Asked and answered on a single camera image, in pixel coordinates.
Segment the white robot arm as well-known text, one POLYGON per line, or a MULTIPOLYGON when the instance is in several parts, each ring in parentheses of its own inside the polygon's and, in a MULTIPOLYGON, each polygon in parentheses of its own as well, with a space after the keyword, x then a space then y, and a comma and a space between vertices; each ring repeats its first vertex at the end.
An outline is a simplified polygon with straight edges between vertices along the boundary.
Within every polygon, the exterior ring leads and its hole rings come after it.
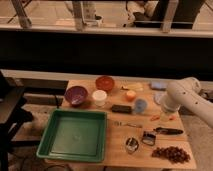
POLYGON ((170 115, 184 106, 213 129, 213 103, 202 98, 200 90, 201 84, 194 77, 169 82, 161 98, 161 110, 170 115))

